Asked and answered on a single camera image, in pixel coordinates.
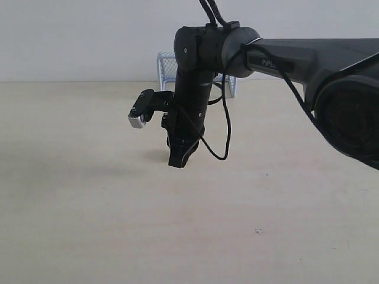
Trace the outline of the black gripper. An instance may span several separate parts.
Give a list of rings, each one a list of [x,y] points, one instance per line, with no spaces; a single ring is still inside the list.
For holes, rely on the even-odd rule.
[[[199,134],[204,132],[204,119],[213,84],[213,72],[177,70],[173,111],[167,115],[168,165],[186,166],[199,146]]]

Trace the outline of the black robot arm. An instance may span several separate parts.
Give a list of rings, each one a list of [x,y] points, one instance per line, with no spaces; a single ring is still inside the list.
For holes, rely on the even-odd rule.
[[[296,83],[296,99],[338,152],[378,168],[378,40],[376,38],[262,38],[237,22],[182,27],[174,38],[174,94],[162,125],[169,165],[182,168],[203,140],[214,78],[255,72]]]

